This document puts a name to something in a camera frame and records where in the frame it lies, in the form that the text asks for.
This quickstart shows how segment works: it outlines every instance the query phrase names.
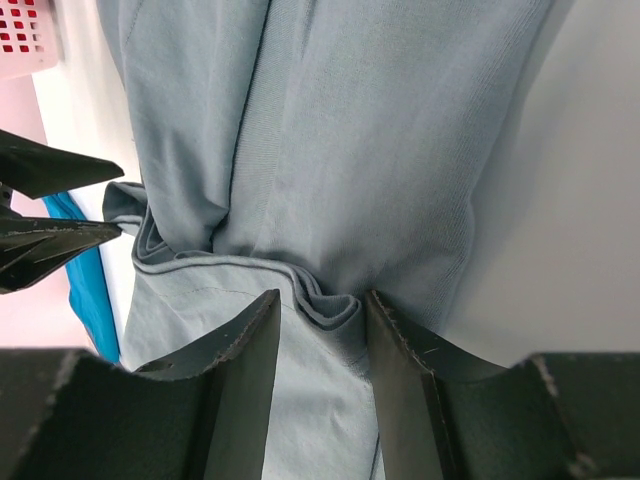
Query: folded garment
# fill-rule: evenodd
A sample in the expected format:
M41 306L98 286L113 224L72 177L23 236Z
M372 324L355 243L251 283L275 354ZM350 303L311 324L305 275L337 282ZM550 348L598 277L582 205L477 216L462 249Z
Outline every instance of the folded garment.
M86 220L67 192L44 197L51 218ZM106 360L117 363L120 352L109 291L102 269L98 247L81 253L65 265L69 277L69 303L84 324L98 353Z
M382 478L361 297L446 317L548 0L99 2L144 187L129 368L283 303L263 478Z

